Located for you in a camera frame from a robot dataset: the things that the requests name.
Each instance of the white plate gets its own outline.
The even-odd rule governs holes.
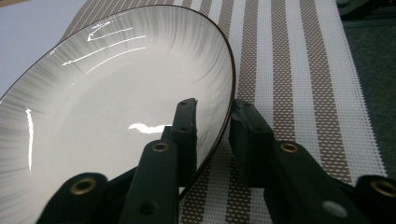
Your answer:
[[[0,222],[35,222],[68,178],[112,179],[196,98],[198,166],[215,148],[234,91],[219,28],[182,7],[141,7],[72,35],[0,100]]]

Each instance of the woven fabric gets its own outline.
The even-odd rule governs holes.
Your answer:
[[[120,11],[190,7],[215,22],[233,49],[236,98],[253,103],[277,139],[293,140],[331,176],[355,183],[386,175],[335,1],[88,0],[63,39]],[[180,223],[270,223],[262,189],[239,181],[225,137],[180,202]]]

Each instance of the clamp jaw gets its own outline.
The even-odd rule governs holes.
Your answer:
[[[177,223],[178,188],[196,175],[195,111],[195,99],[180,102],[173,126],[127,173],[111,181],[93,173],[67,180],[37,223]],[[394,180],[367,175],[352,187],[331,178],[303,146],[276,141],[248,102],[233,102],[229,141],[240,179],[264,188],[275,224],[396,223]]]

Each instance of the metal rivet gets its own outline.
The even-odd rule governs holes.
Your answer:
[[[390,198],[396,198],[396,187],[385,180],[373,180],[370,186],[375,189],[378,193],[388,196]]]
[[[280,148],[287,152],[298,152],[298,147],[292,143],[282,143],[280,144]]]
[[[169,149],[168,144],[166,143],[157,143],[152,147],[152,149],[156,152],[163,152]]]
[[[72,194],[81,195],[90,192],[96,187],[96,180],[92,177],[84,177],[78,180],[70,188]]]

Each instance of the dark background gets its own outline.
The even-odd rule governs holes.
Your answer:
[[[340,15],[367,2],[349,0],[339,7]],[[396,7],[380,7],[343,24],[376,142],[389,177],[396,179]]]

